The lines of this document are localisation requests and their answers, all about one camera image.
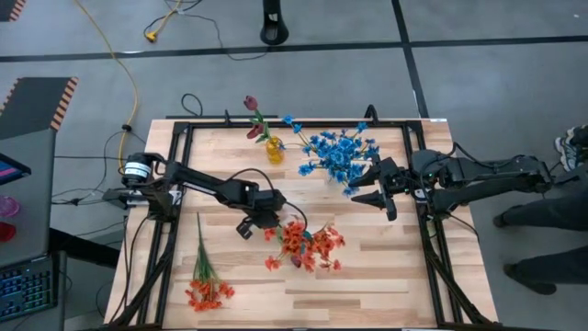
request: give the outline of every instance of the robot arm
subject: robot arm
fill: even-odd
[[[429,211],[444,215],[457,206],[508,191],[545,192],[551,177],[545,163],[533,156],[519,155],[510,160],[480,162],[464,157],[449,157],[436,151],[413,154],[413,170],[397,167],[391,158],[372,158],[372,166],[350,187],[380,183],[380,191],[353,197],[352,201],[386,208],[388,220],[396,219],[393,195],[423,189]],[[438,183],[442,188],[435,188]]]
[[[165,165],[162,177],[153,179],[152,169]],[[122,183],[138,190],[148,201],[150,214],[165,220],[175,216],[172,197],[168,193],[174,185],[208,194],[232,209],[242,210],[247,216],[237,226],[244,238],[251,236],[250,227],[272,228],[278,225],[275,211],[282,209],[286,199],[277,189],[259,190],[259,185],[241,179],[222,180],[177,162],[166,162],[159,154],[136,153],[129,157]]]

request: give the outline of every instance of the person's leg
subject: person's leg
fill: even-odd
[[[559,199],[545,199],[513,207],[494,218],[498,227],[528,225],[588,231],[588,190]]]
[[[553,284],[588,284],[588,246],[504,266],[508,277],[532,291],[549,295]]]
[[[571,144],[588,147],[588,125],[569,129],[568,138]]]

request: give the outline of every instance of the rgb keyboard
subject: rgb keyboard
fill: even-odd
[[[57,257],[42,257],[0,270],[0,322],[57,304],[57,260]]]

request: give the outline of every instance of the black pants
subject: black pants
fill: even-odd
[[[508,225],[588,231],[588,190],[561,199],[539,200],[503,216]],[[518,277],[539,283],[588,284],[588,245],[568,252],[533,257],[516,264]]]
[[[580,129],[575,130],[570,143],[588,147],[588,125],[584,125]]]

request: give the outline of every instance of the shoe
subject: shoe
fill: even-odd
[[[504,220],[504,215],[507,212],[509,212],[513,209],[516,209],[516,208],[520,208],[520,207],[523,207],[523,205],[513,206],[513,207],[507,209],[506,211],[502,212],[501,214],[494,216],[494,218],[492,219],[494,226],[496,226],[497,228],[504,228],[504,227],[508,226],[508,223]]]
[[[558,137],[555,139],[555,149],[561,154],[560,162],[566,171],[572,171],[583,165],[582,147],[570,143],[571,137]]]
[[[503,266],[504,274],[508,278],[516,281],[517,283],[525,286],[526,288],[528,288],[529,290],[531,290],[537,294],[551,295],[558,290],[558,288],[555,286],[555,284],[534,283],[534,282],[530,282],[527,280],[523,280],[523,279],[519,278],[518,276],[516,276],[515,269],[516,269],[516,265],[514,265],[514,264],[505,264]]]

